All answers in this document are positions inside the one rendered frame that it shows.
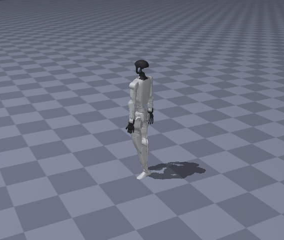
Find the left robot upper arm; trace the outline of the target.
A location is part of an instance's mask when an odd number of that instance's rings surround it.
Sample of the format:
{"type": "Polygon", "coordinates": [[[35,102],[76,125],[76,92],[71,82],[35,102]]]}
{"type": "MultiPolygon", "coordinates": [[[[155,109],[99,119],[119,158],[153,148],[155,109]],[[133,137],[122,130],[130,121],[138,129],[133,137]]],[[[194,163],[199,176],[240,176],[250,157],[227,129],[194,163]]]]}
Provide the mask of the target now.
{"type": "Polygon", "coordinates": [[[129,102],[133,102],[134,106],[136,104],[136,93],[138,89],[138,81],[133,81],[129,84],[129,89],[130,89],[130,98],[129,102]]]}

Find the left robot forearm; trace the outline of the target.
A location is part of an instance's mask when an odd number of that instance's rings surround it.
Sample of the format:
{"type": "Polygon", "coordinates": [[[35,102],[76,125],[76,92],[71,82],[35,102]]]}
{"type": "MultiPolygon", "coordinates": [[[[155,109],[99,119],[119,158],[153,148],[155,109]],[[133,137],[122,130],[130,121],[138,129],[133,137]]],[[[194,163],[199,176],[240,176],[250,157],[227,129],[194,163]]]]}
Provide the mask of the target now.
{"type": "Polygon", "coordinates": [[[132,101],[128,102],[128,106],[129,106],[129,123],[133,123],[133,120],[135,119],[135,106],[134,103],[132,101]]]}

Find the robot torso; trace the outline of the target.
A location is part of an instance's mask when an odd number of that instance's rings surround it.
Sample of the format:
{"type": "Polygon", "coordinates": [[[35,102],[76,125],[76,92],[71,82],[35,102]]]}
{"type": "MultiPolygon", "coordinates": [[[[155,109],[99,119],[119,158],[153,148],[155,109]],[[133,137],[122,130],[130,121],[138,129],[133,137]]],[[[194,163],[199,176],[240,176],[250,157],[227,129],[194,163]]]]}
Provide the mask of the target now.
{"type": "Polygon", "coordinates": [[[150,77],[148,77],[148,79],[146,80],[141,80],[139,78],[140,76],[133,80],[133,81],[139,82],[137,93],[136,93],[136,104],[135,105],[137,105],[136,106],[137,111],[135,112],[135,118],[141,117],[142,121],[145,122],[148,117],[148,112],[145,109],[144,105],[146,105],[149,100],[151,80],[150,80],[150,77]]]}

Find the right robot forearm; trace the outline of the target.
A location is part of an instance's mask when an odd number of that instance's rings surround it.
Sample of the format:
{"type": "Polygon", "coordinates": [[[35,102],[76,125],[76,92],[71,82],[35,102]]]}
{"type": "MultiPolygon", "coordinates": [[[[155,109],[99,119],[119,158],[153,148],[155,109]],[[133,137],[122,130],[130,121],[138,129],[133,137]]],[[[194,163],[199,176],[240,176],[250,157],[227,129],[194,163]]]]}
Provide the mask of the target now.
{"type": "Polygon", "coordinates": [[[148,111],[152,112],[152,108],[153,108],[153,96],[150,97],[148,100],[148,111]]]}

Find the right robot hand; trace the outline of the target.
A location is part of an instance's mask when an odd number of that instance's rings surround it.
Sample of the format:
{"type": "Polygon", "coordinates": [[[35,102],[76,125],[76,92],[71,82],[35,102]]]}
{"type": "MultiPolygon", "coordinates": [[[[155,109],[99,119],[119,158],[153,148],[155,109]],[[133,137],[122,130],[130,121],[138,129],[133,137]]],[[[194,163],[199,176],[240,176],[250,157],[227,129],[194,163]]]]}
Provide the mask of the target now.
{"type": "MultiPolygon", "coordinates": [[[[149,122],[150,122],[150,124],[151,124],[151,122],[152,122],[152,124],[153,124],[153,108],[152,108],[152,112],[148,111],[148,113],[150,113],[149,122]]],[[[147,122],[148,122],[148,121],[147,121],[147,122]]],[[[149,122],[148,122],[148,124],[149,124],[149,122]]]]}

